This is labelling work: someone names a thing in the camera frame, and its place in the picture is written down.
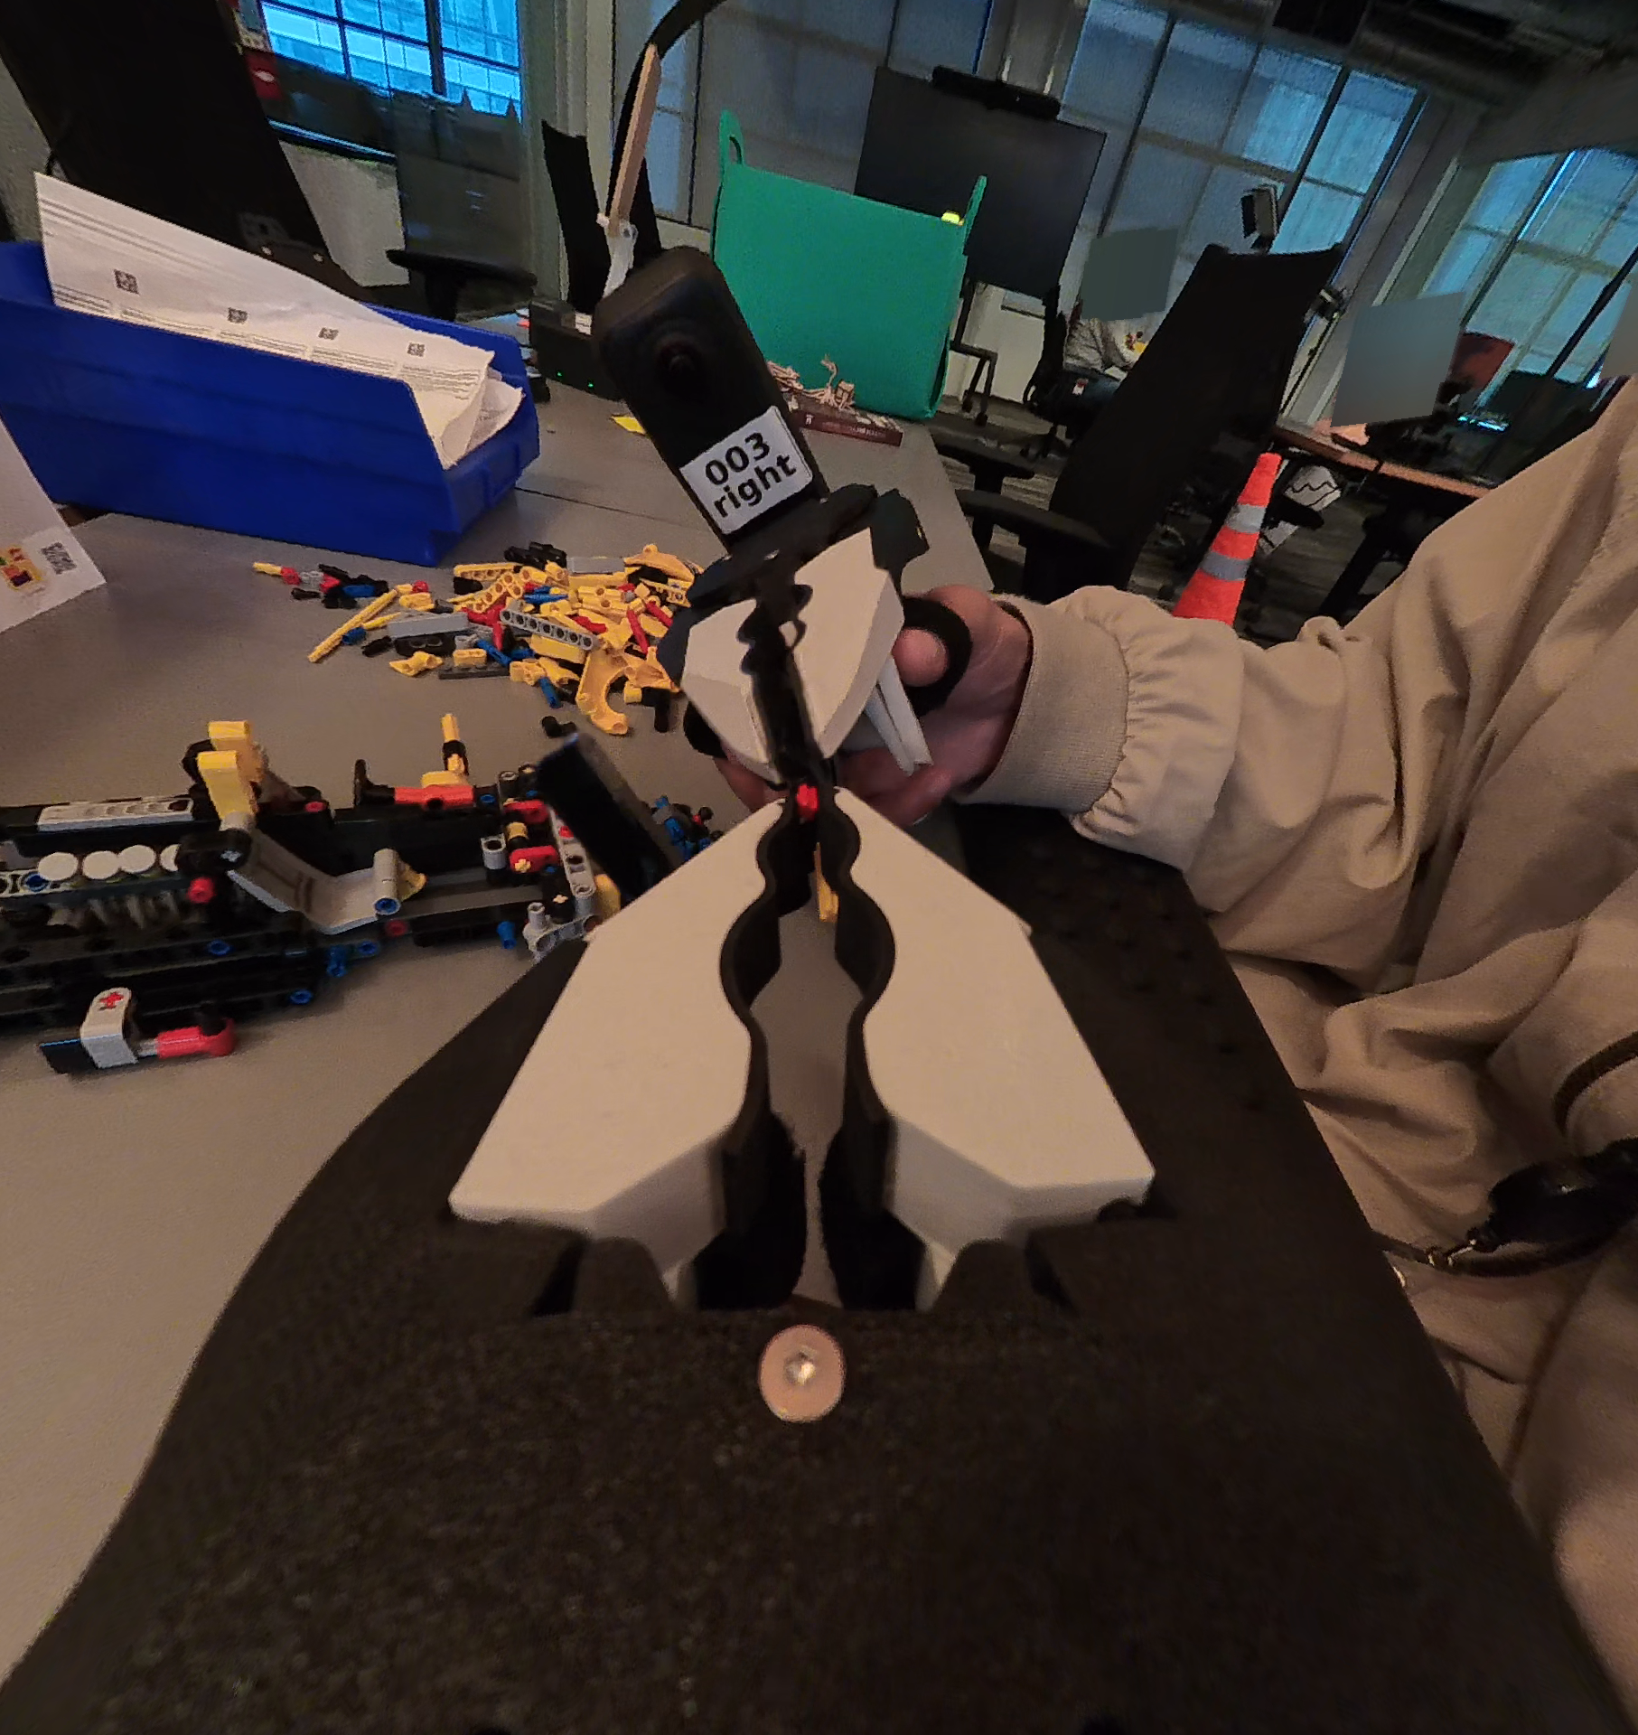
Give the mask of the tan pole black top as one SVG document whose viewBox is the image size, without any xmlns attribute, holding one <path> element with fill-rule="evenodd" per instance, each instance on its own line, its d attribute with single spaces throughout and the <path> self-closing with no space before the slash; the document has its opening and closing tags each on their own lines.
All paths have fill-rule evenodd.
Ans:
<svg viewBox="0 0 1638 1735">
<path fill-rule="evenodd" d="M 645 159 L 656 115 L 662 63 L 681 38 L 698 29 L 716 8 L 720 2 L 677 2 L 652 29 L 633 68 L 615 131 L 609 202 L 598 217 L 609 259 L 603 297 L 616 293 L 635 265 L 654 259 L 660 251 Z"/>
</svg>

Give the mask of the person's beige jacket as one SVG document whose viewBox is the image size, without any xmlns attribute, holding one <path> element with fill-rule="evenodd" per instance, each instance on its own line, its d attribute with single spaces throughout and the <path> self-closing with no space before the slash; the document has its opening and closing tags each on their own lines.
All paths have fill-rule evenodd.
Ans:
<svg viewBox="0 0 1638 1735">
<path fill-rule="evenodd" d="M 1352 627 L 1222 654 L 1190 888 L 1367 1224 L 1441 1246 L 1638 1139 L 1638 382 Z M 1398 1267 L 1638 1724 L 1638 1222 L 1535 1277 Z"/>
</svg>

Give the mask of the black device green lights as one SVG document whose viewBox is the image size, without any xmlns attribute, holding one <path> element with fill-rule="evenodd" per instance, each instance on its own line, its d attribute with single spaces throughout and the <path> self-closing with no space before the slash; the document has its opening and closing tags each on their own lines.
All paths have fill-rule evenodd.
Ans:
<svg viewBox="0 0 1638 1735">
<path fill-rule="evenodd" d="M 584 316 L 564 304 L 533 300 L 526 312 L 528 348 L 535 372 L 548 382 L 618 402 L 620 393 L 603 367 Z"/>
</svg>

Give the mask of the blue plastic bin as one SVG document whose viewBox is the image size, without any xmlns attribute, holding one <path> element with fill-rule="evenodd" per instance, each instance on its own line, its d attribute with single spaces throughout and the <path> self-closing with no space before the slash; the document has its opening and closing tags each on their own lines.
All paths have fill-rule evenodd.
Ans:
<svg viewBox="0 0 1638 1735">
<path fill-rule="evenodd" d="M 535 410 L 443 469 L 403 384 L 60 310 L 0 244 L 0 419 L 62 504 L 435 567 L 535 463 Z"/>
</svg>

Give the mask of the orange reflective object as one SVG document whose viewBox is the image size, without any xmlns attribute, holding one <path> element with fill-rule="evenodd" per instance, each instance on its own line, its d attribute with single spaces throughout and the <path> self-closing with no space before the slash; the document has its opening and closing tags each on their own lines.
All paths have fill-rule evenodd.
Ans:
<svg viewBox="0 0 1638 1735">
<path fill-rule="evenodd" d="M 1175 620 L 1234 625 L 1279 470 L 1281 455 L 1275 450 L 1262 453 L 1254 461 L 1235 504 L 1173 603 L 1171 616 Z"/>
</svg>

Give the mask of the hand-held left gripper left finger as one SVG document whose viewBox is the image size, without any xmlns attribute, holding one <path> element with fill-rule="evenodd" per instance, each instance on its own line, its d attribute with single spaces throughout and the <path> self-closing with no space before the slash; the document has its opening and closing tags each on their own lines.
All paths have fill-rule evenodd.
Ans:
<svg viewBox="0 0 1638 1735">
<path fill-rule="evenodd" d="M 805 1182 L 752 1007 L 782 963 L 779 888 L 807 899 L 805 842 L 766 805 L 573 952 L 448 1195 L 458 1218 L 633 1241 L 703 1307 L 788 1299 Z"/>
</svg>

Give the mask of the green folding container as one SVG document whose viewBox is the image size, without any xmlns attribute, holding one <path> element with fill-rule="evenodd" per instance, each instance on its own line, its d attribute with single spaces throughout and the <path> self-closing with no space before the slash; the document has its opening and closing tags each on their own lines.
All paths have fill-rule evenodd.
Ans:
<svg viewBox="0 0 1638 1735">
<path fill-rule="evenodd" d="M 949 223 L 749 166 L 732 112 L 718 161 L 711 255 L 764 359 L 805 382 L 832 361 L 866 410 L 928 419 L 986 178 Z"/>
</svg>

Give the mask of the white printed leaflet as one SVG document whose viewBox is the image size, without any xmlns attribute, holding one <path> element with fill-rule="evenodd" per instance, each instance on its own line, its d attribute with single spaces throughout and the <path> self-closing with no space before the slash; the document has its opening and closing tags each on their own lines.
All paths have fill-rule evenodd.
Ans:
<svg viewBox="0 0 1638 1735">
<path fill-rule="evenodd" d="M 413 329 L 260 255 L 62 180 L 33 178 L 52 302 L 67 312 L 320 363 L 409 387 L 443 469 L 524 402 L 481 344 Z"/>
</svg>

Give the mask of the black toy car chassis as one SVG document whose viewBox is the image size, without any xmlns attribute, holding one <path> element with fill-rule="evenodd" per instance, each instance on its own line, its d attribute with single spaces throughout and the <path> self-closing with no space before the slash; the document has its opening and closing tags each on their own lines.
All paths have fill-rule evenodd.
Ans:
<svg viewBox="0 0 1638 1735">
<path fill-rule="evenodd" d="M 641 805 L 571 725 L 479 780 L 454 716 L 439 767 L 341 806 L 213 721 L 164 799 L 0 806 L 0 1037 L 56 1075 L 226 1056 L 239 1020 L 307 1007 L 388 948 L 484 940 L 537 963 L 720 839 Z"/>
</svg>

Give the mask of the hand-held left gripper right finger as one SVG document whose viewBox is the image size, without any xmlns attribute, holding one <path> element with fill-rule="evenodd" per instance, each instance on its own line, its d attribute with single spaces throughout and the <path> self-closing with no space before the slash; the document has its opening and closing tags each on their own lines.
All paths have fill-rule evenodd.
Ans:
<svg viewBox="0 0 1638 1735">
<path fill-rule="evenodd" d="M 830 1267 L 847 1307 L 930 1309 L 966 1246 L 1139 1207 L 1154 1173 L 1024 923 L 850 793 L 850 890 L 886 922 L 890 974 L 862 1005 L 867 1082 L 888 1122 L 867 1205 L 890 1263 Z"/>
</svg>

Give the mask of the wooden table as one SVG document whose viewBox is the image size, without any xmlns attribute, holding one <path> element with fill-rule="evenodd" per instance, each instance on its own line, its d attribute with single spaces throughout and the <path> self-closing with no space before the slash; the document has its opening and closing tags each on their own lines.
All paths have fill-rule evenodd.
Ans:
<svg viewBox="0 0 1638 1735">
<path fill-rule="evenodd" d="M 1383 459 L 1367 452 L 1364 444 L 1347 440 L 1347 433 L 1347 429 L 1330 423 L 1303 425 L 1277 421 L 1271 429 L 1269 442 L 1283 453 L 1305 457 L 1322 467 L 1334 467 L 1335 470 L 1343 470 L 1383 487 L 1445 495 L 1464 502 L 1479 501 L 1494 489 L 1494 485 Z"/>
</svg>

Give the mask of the pile of toy building pieces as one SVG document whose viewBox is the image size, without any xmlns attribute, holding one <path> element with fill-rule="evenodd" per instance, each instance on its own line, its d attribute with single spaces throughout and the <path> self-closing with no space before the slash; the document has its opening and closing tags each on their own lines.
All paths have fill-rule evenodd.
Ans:
<svg viewBox="0 0 1638 1735">
<path fill-rule="evenodd" d="M 656 546 L 575 557 L 539 542 L 452 567 L 439 582 L 386 582 L 330 563 L 250 569 L 337 616 L 311 663 L 352 650 L 403 678 L 501 678 L 607 737 L 632 729 L 630 708 L 645 708 L 656 733 L 675 727 L 677 680 L 662 648 L 699 572 Z"/>
</svg>

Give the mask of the small black piece red pin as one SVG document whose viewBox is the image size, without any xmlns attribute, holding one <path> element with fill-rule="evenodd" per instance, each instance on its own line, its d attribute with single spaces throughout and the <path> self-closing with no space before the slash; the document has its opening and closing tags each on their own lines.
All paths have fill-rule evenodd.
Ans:
<svg viewBox="0 0 1638 1735">
<path fill-rule="evenodd" d="M 820 780 L 801 776 L 786 795 L 784 810 L 794 816 L 794 831 L 777 857 L 784 869 L 779 878 L 779 908 L 788 914 L 811 905 L 820 923 L 833 927 L 841 903 L 828 873 L 824 839 L 830 795 L 826 789 L 828 786 Z"/>
</svg>

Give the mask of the grey desk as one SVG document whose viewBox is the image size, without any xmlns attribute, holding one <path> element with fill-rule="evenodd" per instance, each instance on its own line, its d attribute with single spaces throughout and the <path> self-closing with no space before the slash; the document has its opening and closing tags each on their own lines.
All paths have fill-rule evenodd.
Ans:
<svg viewBox="0 0 1638 1735">
<path fill-rule="evenodd" d="M 0 1039 L 0 1732 L 937 1730 L 979 1514 L 771 1318 L 533 1314 L 565 1239 L 452 1220 L 579 946 L 388 946 L 228 1059 Z"/>
</svg>

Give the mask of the black office chair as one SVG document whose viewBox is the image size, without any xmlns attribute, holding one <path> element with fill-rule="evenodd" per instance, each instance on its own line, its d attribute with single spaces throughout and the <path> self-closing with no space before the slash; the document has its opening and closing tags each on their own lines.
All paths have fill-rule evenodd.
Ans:
<svg viewBox="0 0 1638 1735">
<path fill-rule="evenodd" d="M 981 440 L 935 438 L 975 478 L 956 502 L 979 550 L 992 529 L 1020 542 L 1020 595 L 1052 603 L 1092 586 L 1124 589 L 1149 533 L 1218 442 L 1230 442 L 1235 482 L 1249 476 L 1341 253 L 1205 248 L 1137 363 L 1073 440 L 1045 508 L 1000 489 L 1007 476 L 1033 476 L 1032 463 Z"/>
</svg>

